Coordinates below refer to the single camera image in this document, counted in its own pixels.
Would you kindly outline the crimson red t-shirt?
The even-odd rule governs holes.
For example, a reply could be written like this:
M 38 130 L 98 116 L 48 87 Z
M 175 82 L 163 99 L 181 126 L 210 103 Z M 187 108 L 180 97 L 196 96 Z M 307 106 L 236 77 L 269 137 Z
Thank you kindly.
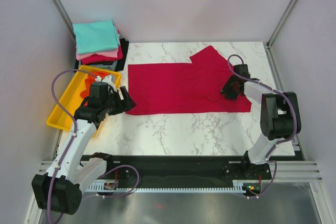
M 221 94 L 231 76 L 227 60 L 208 46 L 189 63 L 149 63 L 128 66 L 129 95 L 136 107 L 129 115 L 185 113 L 249 113 L 246 97 L 232 101 Z

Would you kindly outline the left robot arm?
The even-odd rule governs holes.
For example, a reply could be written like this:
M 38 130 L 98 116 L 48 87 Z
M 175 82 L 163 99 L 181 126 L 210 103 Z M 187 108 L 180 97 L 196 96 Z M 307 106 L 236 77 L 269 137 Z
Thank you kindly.
M 37 206 L 43 210 L 73 215 L 79 208 L 83 193 L 108 167 L 110 157 L 95 153 L 88 164 L 78 165 L 87 144 L 107 116 L 132 110 L 136 103 L 126 87 L 108 82 L 94 82 L 89 95 L 74 112 L 68 138 L 44 174 L 35 175 L 32 188 Z

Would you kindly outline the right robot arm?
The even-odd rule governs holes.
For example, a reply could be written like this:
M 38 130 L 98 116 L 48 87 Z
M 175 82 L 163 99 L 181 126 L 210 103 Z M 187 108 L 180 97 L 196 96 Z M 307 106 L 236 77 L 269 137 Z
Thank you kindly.
M 248 66 L 229 66 L 233 73 L 221 90 L 228 100 L 248 97 L 260 104 L 261 134 L 239 163 L 226 163 L 224 175 L 228 179 L 256 179 L 259 175 L 271 178 L 269 159 L 281 143 L 291 141 L 301 131 L 297 95 L 280 92 L 251 78 Z

